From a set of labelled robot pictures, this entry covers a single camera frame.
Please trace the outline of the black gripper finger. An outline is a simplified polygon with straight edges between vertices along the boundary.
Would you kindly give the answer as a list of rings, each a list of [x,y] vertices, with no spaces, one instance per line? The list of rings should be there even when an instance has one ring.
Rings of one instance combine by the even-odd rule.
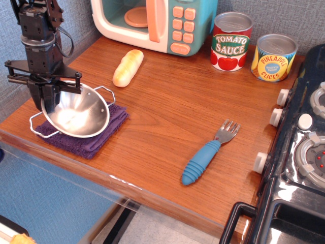
[[[36,108],[39,111],[42,111],[42,89],[39,85],[37,85],[34,81],[29,80],[27,82],[27,87],[29,89],[30,95],[33,99],[33,102]]]
[[[60,102],[60,89],[57,85],[46,84],[42,87],[43,100],[47,113],[52,113]]]

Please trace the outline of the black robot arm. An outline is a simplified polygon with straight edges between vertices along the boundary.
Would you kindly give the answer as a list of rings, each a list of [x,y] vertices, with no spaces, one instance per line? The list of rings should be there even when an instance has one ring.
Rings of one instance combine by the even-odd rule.
[[[57,1],[11,1],[18,25],[21,42],[25,47],[25,60],[8,60],[8,81],[25,84],[35,106],[47,113],[60,103],[62,92],[80,94],[82,74],[66,66],[61,44],[63,9]]]

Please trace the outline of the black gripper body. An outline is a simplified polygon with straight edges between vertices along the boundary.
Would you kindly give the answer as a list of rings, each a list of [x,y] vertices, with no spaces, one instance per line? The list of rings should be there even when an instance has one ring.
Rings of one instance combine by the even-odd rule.
[[[36,85],[53,84],[60,91],[80,94],[82,74],[66,66],[63,62],[63,51],[59,42],[48,44],[23,43],[26,60],[8,60],[8,81],[25,84],[33,82]]]

